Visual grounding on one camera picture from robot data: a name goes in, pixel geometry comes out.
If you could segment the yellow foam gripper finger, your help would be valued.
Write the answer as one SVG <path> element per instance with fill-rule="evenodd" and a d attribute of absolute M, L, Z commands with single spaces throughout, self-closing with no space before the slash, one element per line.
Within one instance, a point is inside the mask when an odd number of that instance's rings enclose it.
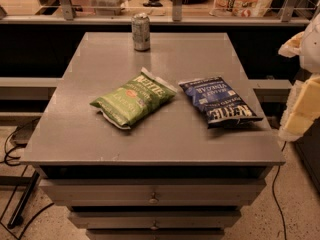
<path fill-rule="evenodd" d="M 292 86 L 280 120 L 279 137 L 294 142 L 320 117 L 320 76 L 311 76 Z"/>
<path fill-rule="evenodd" d="M 281 45 L 278 50 L 278 54 L 287 58 L 292 58 L 294 56 L 301 55 L 301 41 L 304 32 L 299 32 L 289 40 L 287 40 L 284 44 Z"/>

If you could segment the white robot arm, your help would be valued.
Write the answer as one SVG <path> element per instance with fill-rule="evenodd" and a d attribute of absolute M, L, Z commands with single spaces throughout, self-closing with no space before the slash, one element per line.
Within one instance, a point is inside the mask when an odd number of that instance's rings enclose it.
<path fill-rule="evenodd" d="M 320 15 L 284 43 L 278 54 L 289 58 L 298 55 L 300 67 L 311 73 L 307 80 L 294 82 L 280 120 L 279 137 L 294 142 L 320 117 Z"/>

